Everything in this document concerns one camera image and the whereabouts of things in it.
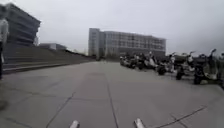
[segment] concrete plaza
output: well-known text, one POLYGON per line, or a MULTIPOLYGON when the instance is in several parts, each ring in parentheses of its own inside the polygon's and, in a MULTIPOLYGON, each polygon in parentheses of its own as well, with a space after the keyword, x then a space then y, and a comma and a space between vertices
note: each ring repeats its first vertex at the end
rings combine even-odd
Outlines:
POLYGON ((118 63, 91 62, 5 75, 0 128, 223 128, 224 92, 118 63))

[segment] wheel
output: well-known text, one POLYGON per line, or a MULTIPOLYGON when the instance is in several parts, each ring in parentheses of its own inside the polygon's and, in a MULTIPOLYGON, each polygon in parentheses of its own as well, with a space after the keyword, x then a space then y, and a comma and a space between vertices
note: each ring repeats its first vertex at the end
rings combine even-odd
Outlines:
POLYGON ((200 78, 200 77, 194 77, 194 84, 195 85, 198 85, 198 84, 201 84, 201 81, 202 81, 202 79, 200 78))
POLYGON ((141 65, 139 65, 139 66, 138 66, 138 69, 139 69, 139 70, 142 70, 142 66, 141 66, 141 65))
POLYGON ((218 82, 219 87, 224 91, 224 84, 223 84, 223 80, 220 80, 218 82))
POLYGON ((181 80, 183 73, 178 72, 176 75, 176 80, 181 80))
POLYGON ((159 68, 158 69, 158 73, 159 73, 159 75, 164 75, 165 73, 166 73, 166 70, 164 69, 164 68, 159 68))

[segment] person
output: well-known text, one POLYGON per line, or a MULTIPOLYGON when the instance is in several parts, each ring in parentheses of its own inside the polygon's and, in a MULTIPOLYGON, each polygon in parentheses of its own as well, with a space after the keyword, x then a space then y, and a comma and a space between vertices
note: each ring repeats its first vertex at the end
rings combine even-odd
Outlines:
POLYGON ((6 20, 7 9, 5 7, 1 8, 2 14, 0 14, 0 52, 1 52, 1 60, 0 60, 0 79, 2 79, 2 64, 4 62, 4 58, 2 55, 3 48, 7 42, 7 37, 9 34, 9 24, 6 20))
MULTIPOLYGON (((7 37, 8 37, 8 34, 9 34, 9 25, 8 25, 8 22, 7 20, 5 19, 6 17, 6 13, 7 13, 7 9, 5 7, 2 7, 0 8, 0 12, 2 12, 0 14, 0 52, 1 52, 1 59, 0 59, 0 79, 2 79, 2 64, 3 64, 3 55, 2 55, 2 52, 3 52, 3 48, 4 48, 4 45, 6 44, 7 42, 7 37)), ((0 110, 4 110, 7 105, 8 105, 8 102, 3 100, 2 99, 2 94, 0 94, 1 97, 0 97, 0 110)))

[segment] building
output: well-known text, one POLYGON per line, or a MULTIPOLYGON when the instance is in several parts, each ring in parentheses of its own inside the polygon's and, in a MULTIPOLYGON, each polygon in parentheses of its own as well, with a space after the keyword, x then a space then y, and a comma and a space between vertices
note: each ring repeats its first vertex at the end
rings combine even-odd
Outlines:
POLYGON ((12 3, 4 6, 7 8, 6 19, 9 22, 8 43, 33 45, 40 21, 12 3))
POLYGON ((66 50, 67 49, 66 46, 57 44, 57 43, 41 43, 41 44, 39 44, 39 47, 54 49, 54 50, 66 50))
POLYGON ((100 29, 90 28, 89 30, 89 55, 102 57, 105 52, 105 33, 100 29))
POLYGON ((155 56, 165 56, 166 40, 163 38, 125 33, 104 31, 90 28, 89 55, 97 58, 106 56, 119 56, 121 53, 148 53, 155 56))

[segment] paving tile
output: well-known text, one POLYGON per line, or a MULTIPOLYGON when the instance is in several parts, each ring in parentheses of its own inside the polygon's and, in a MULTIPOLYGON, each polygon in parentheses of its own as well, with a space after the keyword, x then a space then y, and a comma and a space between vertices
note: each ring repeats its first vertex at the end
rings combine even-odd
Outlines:
POLYGON ((182 122, 189 128, 223 128, 223 120, 223 115, 209 110, 203 110, 182 120, 182 122))
POLYGON ((0 128, 28 128, 28 127, 0 118, 0 128))
POLYGON ((9 105, 15 105, 16 103, 19 103, 20 101, 23 101, 26 98, 32 96, 30 93, 10 89, 1 89, 0 93, 0 98, 6 100, 9 105))
POLYGON ((171 125, 168 125, 168 126, 165 126, 163 128, 184 128, 183 125, 179 124, 178 122, 174 123, 174 124, 171 124, 171 125))
POLYGON ((49 128, 68 128, 74 120, 81 128, 116 128, 109 102, 70 100, 49 128))
POLYGON ((57 86, 46 89, 40 93, 45 95, 68 98, 72 96, 73 92, 75 92, 77 88, 79 88, 82 81, 83 81, 82 78, 69 78, 63 80, 57 86))
POLYGON ((34 128, 44 128, 65 100, 55 97, 33 96, 20 104, 10 106, 1 112, 1 116, 34 128))
POLYGON ((18 77, 12 77, 11 79, 3 79, 1 84, 8 88, 40 93, 46 88, 59 84, 61 80, 61 77, 56 76, 40 75, 21 77, 18 75, 18 77))
POLYGON ((114 101, 114 109, 121 128, 133 127, 133 122, 137 118, 142 119, 147 127, 156 127, 173 122, 171 116, 163 113, 149 100, 114 101))
POLYGON ((108 100, 107 81, 102 73, 90 73, 76 89, 73 98, 108 100))

